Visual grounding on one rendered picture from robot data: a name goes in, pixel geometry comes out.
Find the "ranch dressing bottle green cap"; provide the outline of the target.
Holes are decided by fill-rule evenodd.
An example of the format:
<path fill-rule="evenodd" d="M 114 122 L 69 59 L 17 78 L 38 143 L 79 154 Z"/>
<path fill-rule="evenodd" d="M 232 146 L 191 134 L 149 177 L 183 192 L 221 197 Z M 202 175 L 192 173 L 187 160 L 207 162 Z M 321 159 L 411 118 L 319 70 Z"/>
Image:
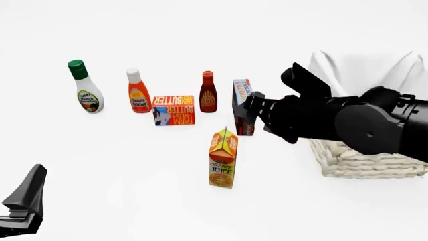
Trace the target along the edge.
<path fill-rule="evenodd" d="M 82 108 L 90 114 L 100 112 L 104 108 L 104 97 L 91 80 L 84 62 L 72 60 L 68 68 L 76 82 L 76 96 Z"/>

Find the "white cloth basket lining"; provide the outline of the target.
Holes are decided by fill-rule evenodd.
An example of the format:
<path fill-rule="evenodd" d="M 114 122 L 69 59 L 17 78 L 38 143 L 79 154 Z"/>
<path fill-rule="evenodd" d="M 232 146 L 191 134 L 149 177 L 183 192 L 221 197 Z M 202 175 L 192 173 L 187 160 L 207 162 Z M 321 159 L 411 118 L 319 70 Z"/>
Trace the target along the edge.
<path fill-rule="evenodd" d="M 428 50 L 312 53 L 308 70 L 335 97 L 361 96 L 375 86 L 428 100 Z"/>

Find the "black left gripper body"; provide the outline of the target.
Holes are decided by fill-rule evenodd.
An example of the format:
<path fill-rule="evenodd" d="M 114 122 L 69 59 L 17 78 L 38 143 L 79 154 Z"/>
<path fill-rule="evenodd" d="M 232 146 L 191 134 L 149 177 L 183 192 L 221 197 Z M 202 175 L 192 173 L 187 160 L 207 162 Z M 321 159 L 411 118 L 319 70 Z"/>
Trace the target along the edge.
<path fill-rule="evenodd" d="M 0 216 L 0 238 L 36 234 L 43 222 L 43 208 L 5 204 L 8 216 Z"/>

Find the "red butter box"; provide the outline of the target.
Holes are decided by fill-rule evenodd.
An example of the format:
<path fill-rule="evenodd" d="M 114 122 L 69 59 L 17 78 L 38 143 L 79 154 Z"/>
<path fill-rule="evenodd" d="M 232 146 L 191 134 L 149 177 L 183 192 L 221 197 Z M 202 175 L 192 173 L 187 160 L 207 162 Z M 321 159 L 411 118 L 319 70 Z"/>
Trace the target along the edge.
<path fill-rule="evenodd" d="M 152 111 L 156 126 L 195 124 L 193 96 L 155 96 Z"/>

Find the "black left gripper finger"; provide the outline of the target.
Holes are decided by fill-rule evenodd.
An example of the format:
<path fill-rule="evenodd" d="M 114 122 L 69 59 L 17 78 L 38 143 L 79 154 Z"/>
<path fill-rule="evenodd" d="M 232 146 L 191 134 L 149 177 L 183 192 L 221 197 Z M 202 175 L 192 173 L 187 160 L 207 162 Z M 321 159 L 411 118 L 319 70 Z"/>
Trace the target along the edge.
<path fill-rule="evenodd" d="M 19 187 L 3 200 L 10 210 L 27 210 L 30 214 L 43 216 L 43 188 L 47 169 L 35 164 Z"/>

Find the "chocolate pudding box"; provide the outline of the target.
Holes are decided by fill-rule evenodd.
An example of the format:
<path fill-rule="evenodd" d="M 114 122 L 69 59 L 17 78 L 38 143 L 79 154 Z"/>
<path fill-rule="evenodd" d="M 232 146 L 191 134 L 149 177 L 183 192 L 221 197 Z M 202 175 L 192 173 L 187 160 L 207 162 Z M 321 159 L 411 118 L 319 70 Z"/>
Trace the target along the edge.
<path fill-rule="evenodd" d="M 235 127 L 239 136 L 252 136 L 254 134 L 255 124 L 248 124 L 242 118 L 235 116 L 235 108 L 237 106 L 243 106 L 243 103 L 252 92 L 253 89 L 248 79 L 233 81 L 232 109 L 235 119 Z"/>

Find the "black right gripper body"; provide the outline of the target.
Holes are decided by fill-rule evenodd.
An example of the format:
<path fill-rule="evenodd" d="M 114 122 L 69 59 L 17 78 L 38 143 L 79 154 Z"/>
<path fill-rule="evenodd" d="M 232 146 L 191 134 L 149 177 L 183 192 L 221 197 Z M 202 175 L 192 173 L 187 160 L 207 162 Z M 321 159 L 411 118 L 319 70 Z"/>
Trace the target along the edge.
<path fill-rule="evenodd" d="M 298 140 L 297 134 L 292 130 L 292 119 L 290 117 L 290 104 L 295 104 L 297 96 L 284 96 L 280 100 L 263 98 L 260 102 L 259 117 L 271 134 L 281 137 L 285 142 L 295 144 Z"/>

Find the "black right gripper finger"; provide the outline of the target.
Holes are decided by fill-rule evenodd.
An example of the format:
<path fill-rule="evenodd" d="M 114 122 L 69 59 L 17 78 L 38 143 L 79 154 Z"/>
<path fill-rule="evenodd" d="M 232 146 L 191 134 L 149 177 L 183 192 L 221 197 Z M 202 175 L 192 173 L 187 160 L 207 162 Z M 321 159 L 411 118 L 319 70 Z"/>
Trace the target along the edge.
<path fill-rule="evenodd" d="M 262 102 L 265 100 L 265 95 L 261 92 L 252 92 L 244 102 L 245 110 L 259 110 Z"/>
<path fill-rule="evenodd" d="M 248 124 L 254 125 L 257 119 L 257 112 L 246 110 L 243 106 L 237 106 L 235 108 L 235 116 L 242 118 Z"/>

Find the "orange juice carton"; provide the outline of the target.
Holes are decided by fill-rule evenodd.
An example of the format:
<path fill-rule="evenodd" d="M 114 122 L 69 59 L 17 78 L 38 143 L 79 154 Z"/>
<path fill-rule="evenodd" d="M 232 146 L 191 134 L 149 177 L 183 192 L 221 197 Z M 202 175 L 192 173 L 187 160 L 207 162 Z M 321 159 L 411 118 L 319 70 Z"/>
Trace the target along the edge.
<path fill-rule="evenodd" d="M 227 127 L 213 135 L 209 148 L 210 185 L 233 188 L 238 143 L 238 137 Z"/>

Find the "tomato ketchup bottle white cap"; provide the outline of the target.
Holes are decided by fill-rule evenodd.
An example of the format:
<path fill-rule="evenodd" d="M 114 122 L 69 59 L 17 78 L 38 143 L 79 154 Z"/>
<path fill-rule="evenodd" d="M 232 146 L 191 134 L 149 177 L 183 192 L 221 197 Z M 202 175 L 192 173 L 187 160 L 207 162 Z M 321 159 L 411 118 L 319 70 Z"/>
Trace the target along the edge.
<path fill-rule="evenodd" d="M 126 71 L 128 76 L 128 95 L 132 110 L 136 113 L 148 113 L 152 109 L 150 95 L 141 79 L 138 68 L 129 68 Z"/>

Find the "white woven basket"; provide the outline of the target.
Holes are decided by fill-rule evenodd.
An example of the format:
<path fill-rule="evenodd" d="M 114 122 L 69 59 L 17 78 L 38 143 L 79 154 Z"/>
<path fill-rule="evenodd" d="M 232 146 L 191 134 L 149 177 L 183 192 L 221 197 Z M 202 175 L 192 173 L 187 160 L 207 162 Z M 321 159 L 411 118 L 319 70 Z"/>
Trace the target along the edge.
<path fill-rule="evenodd" d="M 340 141 L 308 140 L 325 177 L 355 179 L 412 178 L 428 173 L 428 164 L 401 154 L 363 155 Z"/>

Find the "dark red BBQ sauce bottle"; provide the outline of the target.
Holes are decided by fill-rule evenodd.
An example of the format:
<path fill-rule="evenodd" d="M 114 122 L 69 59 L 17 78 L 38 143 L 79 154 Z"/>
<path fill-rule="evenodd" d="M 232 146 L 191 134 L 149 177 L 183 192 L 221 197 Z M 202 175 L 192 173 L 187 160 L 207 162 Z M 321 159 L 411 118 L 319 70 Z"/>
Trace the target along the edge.
<path fill-rule="evenodd" d="M 205 71 L 202 74 L 202 86 L 199 95 L 201 112 L 213 113 L 217 111 L 217 91 L 213 81 L 213 73 Z"/>

